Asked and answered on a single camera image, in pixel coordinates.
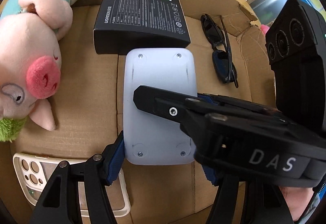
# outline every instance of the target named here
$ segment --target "screw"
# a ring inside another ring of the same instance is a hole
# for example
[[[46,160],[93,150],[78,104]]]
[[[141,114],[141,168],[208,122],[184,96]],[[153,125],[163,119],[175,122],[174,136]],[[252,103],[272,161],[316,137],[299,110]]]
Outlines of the screw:
[[[102,155],[101,154],[95,154],[93,156],[93,160],[95,160],[95,161],[99,161],[99,160],[101,160],[101,158],[102,158]]]
[[[213,118],[215,120],[219,120],[219,121],[226,121],[228,119],[227,116],[217,114],[217,113],[211,113],[210,116],[211,116],[211,118]]]
[[[178,114],[178,110],[174,107],[171,107],[169,112],[170,112],[170,115],[172,115],[172,116],[176,116]]]
[[[191,102],[200,102],[199,99],[194,99],[194,98],[187,98],[187,100]]]
[[[63,160],[63,161],[61,161],[61,162],[59,163],[60,168],[64,168],[64,167],[66,167],[67,165],[68,165],[68,162],[65,161],[65,160]]]

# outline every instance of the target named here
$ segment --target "pink plush toy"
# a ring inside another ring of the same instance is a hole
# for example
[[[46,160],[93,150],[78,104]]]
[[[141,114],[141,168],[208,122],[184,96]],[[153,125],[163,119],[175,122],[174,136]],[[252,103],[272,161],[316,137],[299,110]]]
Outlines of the pink plush toy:
[[[55,123],[46,98],[60,85],[58,41],[72,24],[77,0],[8,0],[0,16],[0,141],[14,140],[26,117],[47,130]]]
[[[261,29],[261,31],[263,32],[263,34],[266,35],[266,33],[267,33],[268,30],[269,30],[269,27],[268,27],[267,25],[262,24],[262,25],[260,26],[260,29]]]

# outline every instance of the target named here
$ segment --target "pig eye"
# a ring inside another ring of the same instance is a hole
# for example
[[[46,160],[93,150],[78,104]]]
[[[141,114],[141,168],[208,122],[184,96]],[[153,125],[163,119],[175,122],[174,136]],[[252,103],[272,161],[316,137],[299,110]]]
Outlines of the pig eye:
[[[7,83],[1,87],[1,93],[10,96],[15,104],[20,105],[25,98],[24,90],[16,84]]]

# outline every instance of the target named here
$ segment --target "black box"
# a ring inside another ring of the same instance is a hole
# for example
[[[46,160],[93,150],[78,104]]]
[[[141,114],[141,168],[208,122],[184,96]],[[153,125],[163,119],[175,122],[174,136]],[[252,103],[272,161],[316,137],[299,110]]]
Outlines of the black box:
[[[189,44],[179,0],[102,0],[94,26],[96,53]]]

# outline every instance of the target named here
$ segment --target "sunglasses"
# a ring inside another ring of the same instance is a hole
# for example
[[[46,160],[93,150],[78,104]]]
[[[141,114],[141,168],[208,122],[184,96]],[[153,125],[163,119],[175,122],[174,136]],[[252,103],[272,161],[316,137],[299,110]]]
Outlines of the sunglasses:
[[[222,16],[220,16],[220,19],[223,30],[226,32]],[[202,15],[200,21],[202,22],[203,32],[213,49],[213,65],[218,78],[223,83],[234,82],[235,87],[238,88],[238,75],[232,63],[232,53],[228,34],[225,33],[224,36],[221,28],[216,25],[208,14]],[[225,51],[217,49],[217,46],[221,44],[223,44]]]

